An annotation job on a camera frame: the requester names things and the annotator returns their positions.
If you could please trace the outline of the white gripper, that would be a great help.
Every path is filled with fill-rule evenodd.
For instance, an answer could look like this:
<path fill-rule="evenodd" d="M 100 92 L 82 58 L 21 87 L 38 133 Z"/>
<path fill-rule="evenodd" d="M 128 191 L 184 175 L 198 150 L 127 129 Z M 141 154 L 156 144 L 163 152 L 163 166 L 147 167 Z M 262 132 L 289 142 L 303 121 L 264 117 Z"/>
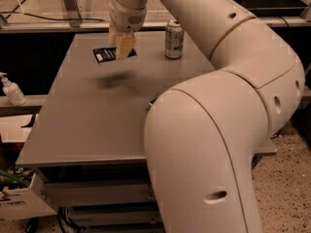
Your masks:
<path fill-rule="evenodd" d="M 143 26 L 146 14 L 145 2 L 131 6 L 118 0 L 110 0 L 109 44 L 111 47 L 117 46 L 117 60 L 126 59 L 134 48 L 136 38 L 132 32 L 137 32 Z"/>

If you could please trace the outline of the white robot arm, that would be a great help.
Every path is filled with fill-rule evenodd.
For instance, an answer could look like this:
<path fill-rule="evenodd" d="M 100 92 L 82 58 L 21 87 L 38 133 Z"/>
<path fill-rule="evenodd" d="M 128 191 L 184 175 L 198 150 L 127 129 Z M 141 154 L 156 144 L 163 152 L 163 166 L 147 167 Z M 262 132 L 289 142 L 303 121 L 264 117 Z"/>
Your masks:
<path fill-rule="evenodd" d="M 110 0 L 117 56 L 132 49 L 148 0 Z M 144 149 L 166 233 L 263 233 L 255 155 L 294 114 L 304 70 L 293 49 L 233 0 L 160 0 L 213 65 L 150 108 Z"/>

